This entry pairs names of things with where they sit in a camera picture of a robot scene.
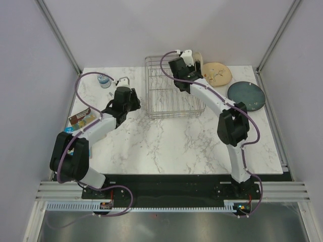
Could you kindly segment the dark teal plate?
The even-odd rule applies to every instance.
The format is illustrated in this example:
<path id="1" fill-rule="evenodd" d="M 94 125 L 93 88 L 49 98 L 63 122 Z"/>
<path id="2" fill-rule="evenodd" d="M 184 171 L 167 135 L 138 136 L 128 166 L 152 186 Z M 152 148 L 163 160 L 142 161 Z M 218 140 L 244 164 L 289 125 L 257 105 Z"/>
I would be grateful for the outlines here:
<path id="1" fill-rule="evenodd" d="M 257 85 L 241 81 L 232 84 L 227 90 L 227 97 L 235 103 L 243 102 L 247 111 L 257 111 L 266 102 L 265 94 Z"/>

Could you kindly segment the blue and cream plate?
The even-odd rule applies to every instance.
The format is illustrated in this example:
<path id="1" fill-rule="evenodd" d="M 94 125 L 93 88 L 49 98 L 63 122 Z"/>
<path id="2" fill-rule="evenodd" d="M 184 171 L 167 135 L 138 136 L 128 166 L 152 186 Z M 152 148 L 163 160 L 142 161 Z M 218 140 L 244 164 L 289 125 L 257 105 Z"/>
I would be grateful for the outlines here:
<path id="1" fill-rule="evenodd" d="M 203 65 L 203 57 L 202 54 L 200 52 L 195 52 L 193 54 L 193 59 L 195 62 L 199 62 L 201 65 Z"/>

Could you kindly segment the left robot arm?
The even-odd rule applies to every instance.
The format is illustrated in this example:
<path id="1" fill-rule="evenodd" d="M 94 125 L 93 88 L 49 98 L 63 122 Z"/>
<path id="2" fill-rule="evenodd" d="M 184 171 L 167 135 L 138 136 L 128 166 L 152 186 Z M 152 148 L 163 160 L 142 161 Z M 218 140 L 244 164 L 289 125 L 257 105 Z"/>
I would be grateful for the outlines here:
<path id="1" fill-rule="evenodd" d="M 127 86 L 115 90 L 114 99 L 102 111 L 102 116 L 73 134 L 61 132 L 57 135 L 50 160 L 50 169 L 57 173 L 57 181 L 78 181 L 93 188 L 99 198 L 106 198 L 111 186 L 105 183 L 105 175 L 89 165 L 90 147 L 117 129 L 127 114 L 141 108 L 136 90 Z"/>

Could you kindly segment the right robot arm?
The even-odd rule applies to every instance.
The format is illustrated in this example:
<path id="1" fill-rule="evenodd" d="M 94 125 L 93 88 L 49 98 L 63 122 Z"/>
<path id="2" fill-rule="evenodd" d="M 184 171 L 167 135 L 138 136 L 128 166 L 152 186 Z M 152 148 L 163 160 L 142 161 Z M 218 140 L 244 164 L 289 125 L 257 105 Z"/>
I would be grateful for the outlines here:
<path id="1" fill-rule="evenodd" d="M 235 108 L 245 112 L 245 104 L 236 104 L 217 93 L 199 72 L 186 66 L 183 58 L 177 57 L 169 61 L 169 66 L 175 86 L 180 91 L 200 99 L 218 117 L 217 135 L 227 146 L 231 177 L 236 182 L 231 185 L 231 192 L 236 198 L 244 198 L 249 193 L 246 181 L 250 179 L 250 175 L 244 168 L 241 148 L 248 137 L 250 127 L 247 117 Z"/>

